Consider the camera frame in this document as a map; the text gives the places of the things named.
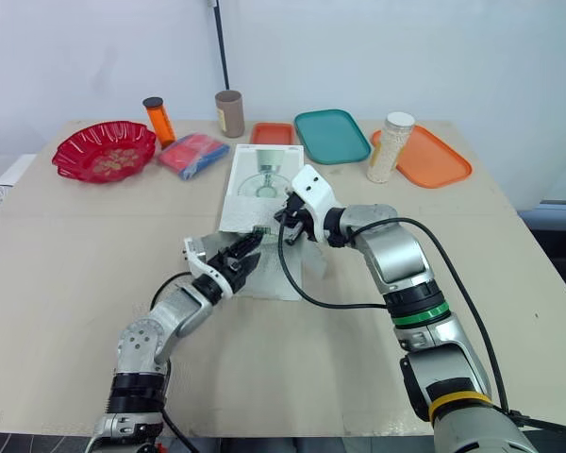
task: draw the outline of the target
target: orange tray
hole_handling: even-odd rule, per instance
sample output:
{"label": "orange tray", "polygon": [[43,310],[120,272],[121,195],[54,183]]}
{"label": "orange tray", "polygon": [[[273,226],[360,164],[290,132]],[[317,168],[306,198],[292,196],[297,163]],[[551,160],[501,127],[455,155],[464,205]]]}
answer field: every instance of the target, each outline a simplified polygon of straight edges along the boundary
{"label": "orange tray", "polygon": [[[371,136],[373,146],[379,143],[380,135],[381,130],[377,130]],[[427,189],[438,189],[472,174],[470,162],[421,126],[413,128],[396,168],[413,184]]]}
{"label": "orange tray", "polygon": [[253,144],[293,144],[293,127],[287,123],[256,123]]}

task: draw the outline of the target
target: green ring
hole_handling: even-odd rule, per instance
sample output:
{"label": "green ring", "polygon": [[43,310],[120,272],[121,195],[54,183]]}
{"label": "green ring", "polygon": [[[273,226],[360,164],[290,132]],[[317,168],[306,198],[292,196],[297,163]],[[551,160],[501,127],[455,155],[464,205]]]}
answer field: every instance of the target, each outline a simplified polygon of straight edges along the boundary
{"label": "green ring", "polygon": [[440,316],[449,310],[449,304],[446,301],[442,302],[439,306],[433,309],[421,311],[419,313],[411,314],[410,316],[403,316],[400,318],[392,318],[395,326],[406,326],[408,324],[417,324],[427,321],[428,319]]}

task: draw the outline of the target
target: black pole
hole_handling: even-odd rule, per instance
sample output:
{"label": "black pole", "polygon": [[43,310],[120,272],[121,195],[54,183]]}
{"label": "black pole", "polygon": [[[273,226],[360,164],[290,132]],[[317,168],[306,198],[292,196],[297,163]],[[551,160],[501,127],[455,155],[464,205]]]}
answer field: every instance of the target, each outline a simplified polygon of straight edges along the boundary
{"label": "black pole", "polygon": [[226,69],[225,38],[223,37],[223,21],[220,18],[220,2],[216,0],[214,7],[214,18],[216,19],[216,32],[218,33],[218,45],[220,46],[220,61],[223,64],[223,75],[225,76],[225,86],[230,90],[228,84],[228,70]]}

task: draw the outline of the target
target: beige table surface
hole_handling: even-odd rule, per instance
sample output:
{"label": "beige table surface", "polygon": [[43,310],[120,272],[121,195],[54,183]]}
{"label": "beige table surface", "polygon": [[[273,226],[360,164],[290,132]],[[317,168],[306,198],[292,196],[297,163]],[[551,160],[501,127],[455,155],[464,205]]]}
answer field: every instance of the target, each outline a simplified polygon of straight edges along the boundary
{"label": "beige table surface", "polygon": [[[183,238],[212,232],[232,153],[182,181],[154,162],[112,185],[59,177],[49,143],[0,209],[0,431],[88,435],[108,397],[120,330],[145,314],[168,276],[187,267]],[[359,122],[365,135],[381,122]],[[427,190],[365,162],[316,165],[346,204],[388,203],[424,222],[456,263],[488,326],[512,408],[566,424],[566,287],[522,221],[448,122],[424,122],[474,167]],[[215,123],[175,122],[178,136]],[[230,143],[246,143],[247,134]],[[475,324],[431,244],[425,252],[490,371]],[[378,302],[362,257],[324,248],[326,301]],[[389,315],[306,302],[236,298],[174,352],[168,408],[193,436],[430,433],[403,386]]]}

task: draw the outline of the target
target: clear jar with white beads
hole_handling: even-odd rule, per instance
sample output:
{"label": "clear jar with white beads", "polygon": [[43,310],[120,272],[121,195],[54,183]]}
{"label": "clear jar with white beads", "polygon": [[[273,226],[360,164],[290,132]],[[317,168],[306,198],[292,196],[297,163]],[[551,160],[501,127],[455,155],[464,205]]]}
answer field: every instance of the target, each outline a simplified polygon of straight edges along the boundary
{"label": "clear jar with white beads", "polygon": [[381,129],[379,143],[369,159],[367,177],[373,182],[386,182],[396,167],[403,146],[411,135],[415,118],[402,111],[389,113]]}

